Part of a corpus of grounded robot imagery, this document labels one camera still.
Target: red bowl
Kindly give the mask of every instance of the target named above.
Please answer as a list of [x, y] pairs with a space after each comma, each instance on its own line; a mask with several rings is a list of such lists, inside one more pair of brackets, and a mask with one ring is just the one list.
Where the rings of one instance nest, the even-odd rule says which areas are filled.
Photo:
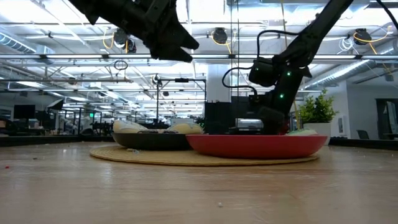
[[327, 137], [189, 134], [191, 147], [201, 154], [237, 159], [295, 159], [311, 156]]

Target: dark bowl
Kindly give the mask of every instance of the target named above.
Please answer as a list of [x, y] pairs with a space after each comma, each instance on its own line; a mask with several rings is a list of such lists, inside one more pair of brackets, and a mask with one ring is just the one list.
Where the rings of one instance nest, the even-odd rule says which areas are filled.
[[184, 134], [113, 133], [112, 137], [119, 145], [130, 149], [152, 151], [191, 150], [191, 146]]

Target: round straw mat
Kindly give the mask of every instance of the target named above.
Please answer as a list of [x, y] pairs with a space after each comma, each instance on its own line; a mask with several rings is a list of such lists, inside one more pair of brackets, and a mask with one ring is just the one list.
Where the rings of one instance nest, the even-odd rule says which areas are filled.
[[92, 149], [90, 154], [94, 157], [107, 159], [110, 161], [170, 166], [264, 166], [307, 162], [318, 159], [318, 156], [316, 155], [300, 159], [281, 160], [226, 159], [202, 155], [195, 151], [129, 152], [125, 147], [121, 146], [100, 147], [97, 149]]

